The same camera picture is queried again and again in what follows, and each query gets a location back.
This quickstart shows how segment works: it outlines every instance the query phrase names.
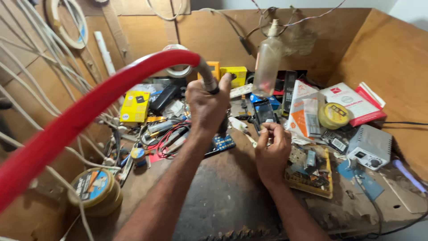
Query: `right hand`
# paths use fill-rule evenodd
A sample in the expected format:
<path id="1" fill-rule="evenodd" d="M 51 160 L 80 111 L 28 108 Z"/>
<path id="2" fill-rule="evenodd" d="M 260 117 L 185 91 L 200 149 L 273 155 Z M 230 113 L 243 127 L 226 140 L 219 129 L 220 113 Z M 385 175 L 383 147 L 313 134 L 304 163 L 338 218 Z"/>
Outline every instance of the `right hand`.
<path id="1" fill-rule="evenodd" d="M 284 172 L 291 152 L 291 134 L 277 123 L 263 123 L 256 146 L 257 172 L 263 184 L 269 189 L 285 183 Z M 268 144 L 269 137 L 273 144 Z"/>
<path id="2" fill-rule="evenodd" d="M 220 123 L 226 116 L 226 110 L 230 108 L 231 82 L 232 75 L 230 73 L 223 75 L 218 83 L 220 92 L 215 95 L 204 89 L 201 79 L 192 81 L 187 85 L 186 99 L 192 114 L 193 133 L 214 137 Z"/>

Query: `purple handle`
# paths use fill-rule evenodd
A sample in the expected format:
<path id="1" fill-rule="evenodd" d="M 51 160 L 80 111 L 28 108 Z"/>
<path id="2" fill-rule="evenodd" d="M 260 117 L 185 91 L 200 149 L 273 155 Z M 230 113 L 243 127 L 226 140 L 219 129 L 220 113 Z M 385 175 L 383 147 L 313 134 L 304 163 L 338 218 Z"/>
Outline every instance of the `purple handle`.
<path id="1" fill-rule="evenodd" d="M 400 160 L 393 160 L 392 164 L 394 167 L 398 168 L 401 173 L 403 173 L 403 175 L 406 176 L 421 192 L 427 192 L 424 186 L 413 177 L 413 175 L 403 166 L 403 163 Z"/>

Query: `cardboard wall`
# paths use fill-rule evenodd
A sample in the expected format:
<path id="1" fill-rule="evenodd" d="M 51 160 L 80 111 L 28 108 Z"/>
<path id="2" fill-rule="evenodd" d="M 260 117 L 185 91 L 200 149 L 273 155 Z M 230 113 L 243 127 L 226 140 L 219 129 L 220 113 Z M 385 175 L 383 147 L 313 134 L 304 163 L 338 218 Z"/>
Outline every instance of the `cardboard wall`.
<path id="1" fill-rule="evenodd" d="M 386 102 L 387 121 L 428 122 L 428 32 L 373 9 L 328 82 L 365 82 Z M 406 161 L 428 180 L 424 126 L 385 124 Z"/>
<path id="2" fill-rule="evenodd" d="M 328 9 L 300 9 L 293 22 L 320 15 Z M 245 36 L 259 24 L 256 10 L 223 10 Z M 289 27 L 282 40 L 289 48 L 280 69 L 307 69 L 309 76 L 321 84 L 327 83 L 336 65 L 365 21 L 370 9 L 337 9 L 316 20 Z M 286 24 L 291 9 L 277 9 L 272 18 Z M 134 58 L 160 51 L 167 44 L 163 21 L 156 16 L 119 16 L 123 32 L 133 49 Z M 254 71 L 257 49 L 266 37 L 257 30 L 248 38 L 252 55 L 248 55 L 228 21 L 219 14 L 192 11 L 177 18 L 180 44 L 199 53 L 207 61 L 219 61 L 220 66 L 245 66 Z"/>
<path id="3" fill-rule="evenodd" d="M 106 79 L 108 77 L 107 71 L 104 67 L 93 32 L 102 32 L 116 69 L 120 69 L 124 66 L 123 60 L 120 57 L 104 16 L 88 17 L 86 21 L 90 32 L 88 48 L 95 58 L 94 61 L 99 66 L 101 76 L 103 79 Z M 79 57 L 79 52 L 73 52 L 80 69 L 83 71 L 83 77 L 92 86 L 95 86 L 95 82 L 86 69 L 84 61 Z M 24 54 L 21 56 L 23 57 L 21 60 L 28 60 L 28 58 L 24 58 Z M 51 102 L 54 103 L 60 111 L 66 110 L 73 104 L 73 101 L 67 94 L 57 75 L 43 58 L 35 57 L 33 60 L 25 62 L 24 64 L 27 66 L 28 71 L 38 81 Z M 18 76 L 35 90 L 35 87 L 30 84 L 24 74 L 20 73 Z M 10 78 L 6 79 L 8 79 L 8 81 L 3 84 L 5 89 L 39 125 L 44 127 L 54 119 L 54 117 L 39 105 L 35 98 L 28 94 L 16 80 L 10 80 Z M 77 99 L 81 97 L 81 94 L 71 84 L 70 88 Z M 37 131 L 17 111 L 13 109 L 6 110 L 2 111 L 1 115 L 6 119 L 10 129 L 19 142 L 24 143 L 31 138 L 31 136 L 36 134 Z M 105 142 L 111 131 L 108 127 L 93 124 L 88 128 L 88 133 L 88 136 L 92 136 L 95 142 Z M 100 161 L 100 157 L 94 152 L 92 147 L 85 141 L 82 141 L 82 143 L 85 157 L 89 158 L 92 156 L 95 158 L 95 161 Z M 73 142 L 70 146 L 78 150 L 76 142 Z M 1 153 L 0 163 L 7 158 L 7 155 L 7 153 Z M 74 155 L 66 151 L 63 151 L 52 162 L 51 166 L 69 182 L 83 171 L 82 163 Z M 58 182 L 47 172 L 43 172 L 38 177 L 38 180 L 41 185 L 47 185 L 45 187 L 47 191 L 49 191 L 50 188 L 55 190 L 57 187 L 60 187 Z M 55 200 L 40 192 L 27 190 L 0 214 L 0 236 L 20 241 L 57 241 L 66 232 L 77 214 L 78 211 L 75 208 L 70 208 L 66 196 L 63 196 L 60 200 Z"/>

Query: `workbench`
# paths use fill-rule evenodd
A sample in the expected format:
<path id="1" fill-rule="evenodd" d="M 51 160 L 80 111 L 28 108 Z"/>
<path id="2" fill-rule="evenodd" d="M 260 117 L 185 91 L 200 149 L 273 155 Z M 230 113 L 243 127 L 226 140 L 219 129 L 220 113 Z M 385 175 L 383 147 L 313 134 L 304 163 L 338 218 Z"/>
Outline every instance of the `workbench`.
<path id="1" fill-rule="evenodd" d="M 249 124 L 253 139 L 258 136 Z M 255 164 L 254 148 L 249 139 L 236 129 L 229 129 L 236 147 L 204 159 L 196 171 L 183 209 L 174 241 L 282 240 L 287 235 L 275 203 L 261 183 Z M 338 161 L 331 154 L 333 199 L 293 190 L 293 193 L 329 234 L 361 235 L 377 232 L 377 214 L 365 194 L 335 171 Z M 172 160 L 160 160 L 150 169 L 134 169 L 123 186 L 123 203 L 108 218 L 88 218 L 96 240 L 112 240 L 126 223 L 140 201 Z M 385 191 L 376 199 L 383 213 L 383 231 L 392 230 L 417 219 L 411 214 L 378 172 L 367 171 Z M 72 229 L 68 240 L 87 240 L 81 222 Z"/>

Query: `white wall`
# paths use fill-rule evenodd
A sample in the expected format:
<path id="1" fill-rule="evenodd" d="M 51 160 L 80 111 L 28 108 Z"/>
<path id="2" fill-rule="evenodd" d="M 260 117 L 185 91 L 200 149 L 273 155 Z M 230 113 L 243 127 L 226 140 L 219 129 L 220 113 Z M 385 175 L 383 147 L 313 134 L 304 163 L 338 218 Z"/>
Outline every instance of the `white wall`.
<path id="1" fill-rule="evenodd" d="M 342 0 L 256 0 L 260 8 L 265 9 L 271 6 L 288 8 L 293 5 L 296 8 L 333 8 L 339 5 Z M 376 8 L 388 13 L 397 0 L 346 0 L 341 7 L 345 8 Z M 191 0 L 192 10 L 199 10 L 204 7 L 214 9 L 255 9 L 256 6 L 251 0 Z"/>
<path id="2" fill-rule="evenodd" d="M 428 31 L 428 0 L 398 0 L 389 15 Z"/>

